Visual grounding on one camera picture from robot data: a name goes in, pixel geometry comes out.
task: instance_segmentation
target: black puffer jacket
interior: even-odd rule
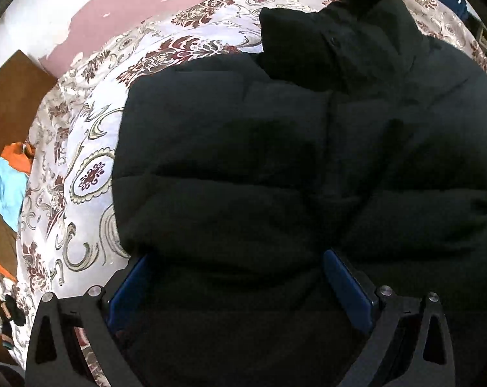
[[[440,295],[467,385],[487,359],[486,74],[401,0],[260,22],[262,54],[129,92],[116,220],[161,264],[129,357],[154,385],[328,385],[360,342],[321,270],[338,247],[377,285]]]

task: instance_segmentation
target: red floral pattern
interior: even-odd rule
[[[334,1],[338,1],[338,0],[326,0],[326,1],[323,1],[322,4],[327,6],[327,5],[330,5]]]
[[[91,348],[91,344],[85,330],[80,327],[75,327],[75,335],[78,339],[80,349],[82,350],[82,354],[84,354],[85,361],[87,362],[87,366],[89,367],[89,371],[93,375],[96,383],[100,387],[108,387],[110,386],[109,381],[107,380],[106,376],[103,374],[103,370],[98,364],[98,360],[96,359],[95,353]]]
[[[101,51],[100,53],[95,56],[92,60],[87,63],[87,66],[82,71],[82,77],[84,77],[89,84],[89,81],[94,79],[98,68],[102,65],[102,63],[107,59],[109,54],[111,53],[110,50]]]
[[[234,3],[234,0],[207,0],[179,12],[172,19],[172,23],[185,28],[190,26],[198,28],[201,24],[208,23],[218,8],[233,5]]]
[[[415,0],[421,7],[427,8],[430,10],[435,10],[439,7],[438,0]]]
[[[57,128],[57,136],[55,139],[55,145],[53,147],[53,154],[55,158],[55,163],[58,162],[62,154],[62,144],[67,141],[69,135],[69,128]]]
[[[46,267],[41,259],[41,255],[36,250],[37,244],[35,242],[32,242],[30,246],[23,243],[23,260],[25,260],[25,268],[28,272],[28,281],[30,282],[32,293],[36,289],[41,292],[47,289],[46,279],[48,275],[46,273]]]
[[[215,54],[234,54],[240,50],[231,45],[222,45],[220,41],[203,42],[191,35],[170,38],[164,41],[157,51],[147,53],[141,60],[121,73],[116,80],[130,87],[141,76],[157,73],[174,64],[203,58]]]
[[[46,239],[50,235],[50,231],[53,226],[58,222],[61,216],[64,214],[64,208],[66,207],[66,198],[64,197],[64,179],[62,176],[57,176],[55,179],[55,185],[51,190],[51,209],[50,217],[48,219],[48,226],[46,227]]]
[[[25,295],[18,295],[19,288],[17,285],[14,285],[12,288],[13,297],[15,298],[15,302],[20,310],[23,310],[25,316],[30,315],[30,311],[33,309],[34,300],[30,294]]]
[[[60,104],[52,104],[48,108],[48,114],[50,115],[50,120],[53,120],[54,117],[64,117],[66,113],[69,112],[68,104],[66,102],[62,102]]]
[[[436,37],[437,39],[444,40],[444,35],[442,33],[434,32],[433,30],[430,29],[428,25],[421,22],[420,20],[416,20],[415,23],[417,24],[417,27],[424,35],[432,36],[432,37]]]
[[[482,48],[478,44],[478,41],[470,42],[470,48],[472,51],[472,58],[485,72],[487,72],[487,57],[485,56]]]
[[[93,165],[93,167],[87,171],[87,174],[80,178],[79,188],[84,191],[91,186],[95,186],[98,183],[98,178],[105,173],[103,170],[105,165],[106,164],[101,161]]]

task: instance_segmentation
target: paisley pattern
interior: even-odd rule
[[[166,20],[149,19],[77,61],[43,99],[30,129],[36,147],[17,240],[19,282],[0,279],[27,314],[14,328],[14,358],[25,366],[30,332],[44,292],[84,294],[123,268],[111,172],[121,113],[138,77],[195,58],[262,51],[259,11],[318,11],[335,0],[208,0]],[[418,27],[459,48],[487,74],[487,58],[454,13],[436,0],[403,0]],[[84,355],[100,386],[108,382],[87,337]]]

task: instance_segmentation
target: floral bedspread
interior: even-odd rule
[[[36,157],[19,220],[19,283],[0,278],[0,297],[12,294],[27,314],[24,327],[13,327],[13,355],[23,367],[43,293],[82,295],[127,263],[116,230],[111,170],[133,82],[195,58],[260,52],[262,7],[313,12],[332,1],[208,0],[112,38],[59,79],[30,129]],[[404,2],[423,33],[456,46],[487,73],[487,58],[453,12],[436,0]],[[98,385],[107,386],[83,330],[76,331]]]

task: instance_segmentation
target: silver screw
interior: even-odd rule
[[[53,293],[45,293],[45,294],[43,294],[43,297],[41,298],[41,300],[43,302],[48,302],[48,301],[51,301],[52,298],[53,298]]]
[[[98,286],[98,285],[95,285],[95,286],[92,286],[88,291],[87,293],[91,296],[91,297],[98,297],[100,295],[100,293],[102,292],[102,287],[101,286]]]
[[[439,301],[439,296],[436,293],[428,293],[428,299],[431,302],[438,302]]]
[[[386,297],[390,297],[392,295],[392,288],[388,285],[382,285],[379,289],[380,294]]]

